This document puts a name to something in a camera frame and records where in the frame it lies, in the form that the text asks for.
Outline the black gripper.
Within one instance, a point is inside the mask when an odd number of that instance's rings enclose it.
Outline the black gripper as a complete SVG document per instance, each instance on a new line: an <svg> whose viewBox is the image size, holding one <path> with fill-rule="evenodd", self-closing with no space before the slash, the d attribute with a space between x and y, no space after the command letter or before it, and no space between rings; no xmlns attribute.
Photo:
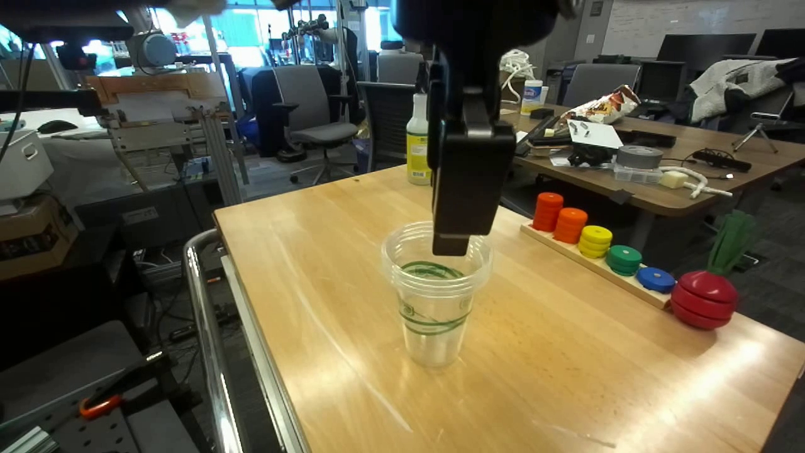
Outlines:
<svg viewBox="0 0 805 453"><path fill-rule="evenodd" d="M493 228L514 161L514 128L499 118L499 54L436 45L426 68L429 164L436 171L436 250L463 255Z"/></svg>

